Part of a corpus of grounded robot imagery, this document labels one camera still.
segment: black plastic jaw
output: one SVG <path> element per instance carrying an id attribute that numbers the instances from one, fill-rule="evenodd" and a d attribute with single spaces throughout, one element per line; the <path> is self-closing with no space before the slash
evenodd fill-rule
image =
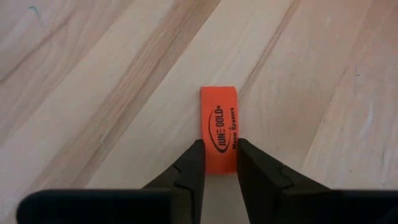
<path id="1" fill-rule="evenodd" d="M 238 140 L 238 178 L 252 224 L 398 223 L 398 191 L 331 190 Z M 46 190 L 25 198 L 19 224 L 199 224 L 205 145 L 197 140 L 140 190 Z"/>
<path id="2" fill-rule="evenodd" d="M 205 183 L 205 146 L 197 140 L 141 190 L 43 190 L 17 209 L 19 224 L 199 224 Z"/>
<path id="3" fill-rule="evenodd" d="M 398 191 L 331 190 L 245 139 L 237 163 L 252 224 L 398 223 Z"/>

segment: eraser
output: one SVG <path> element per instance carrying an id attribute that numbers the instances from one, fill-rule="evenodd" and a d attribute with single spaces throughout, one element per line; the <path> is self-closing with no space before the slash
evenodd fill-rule
<path id="1" fill-rule="evenodd" d="M 206 148 L 206 174 L 236 173 L 239 123 L 235 87 L 201 88 L 201 134 Z"/>

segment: logo oval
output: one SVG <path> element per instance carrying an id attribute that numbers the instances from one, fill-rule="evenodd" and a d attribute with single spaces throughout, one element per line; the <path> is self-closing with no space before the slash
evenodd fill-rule
<path id="1" fill-rule="evenodd" d="M 216 150 L 220 153 L 226 152 L 231 142 L 231 130 L 225 123 L 224 111 L 220 106 L 210 113 L 208 128 Z"/>

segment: black object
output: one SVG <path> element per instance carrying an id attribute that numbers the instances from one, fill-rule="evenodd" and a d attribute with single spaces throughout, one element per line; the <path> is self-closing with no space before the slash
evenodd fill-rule
<path id="1" fill-rule="evenodd" d="M 398 223 L 398 191 L 331 190 L 238 140 L 238 178 L 257 223 Z M 44 190 L 25 198 L 19 224 L 199 224 L 205 146 L 193 145 L 140 190 Z"/>

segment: light wood table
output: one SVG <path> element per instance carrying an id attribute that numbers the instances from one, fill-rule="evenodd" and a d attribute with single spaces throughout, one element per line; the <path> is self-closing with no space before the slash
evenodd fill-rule
<path id="1" fill-rule="evenodd" d="M 241 137 L 333 188 L 398 189 L 396 0 L 0 1 L 0 222 L 49 188 L 139 188 L 200 138 L 202 85 Z M 247 223 L 235 175 L 202 223 Z"/>

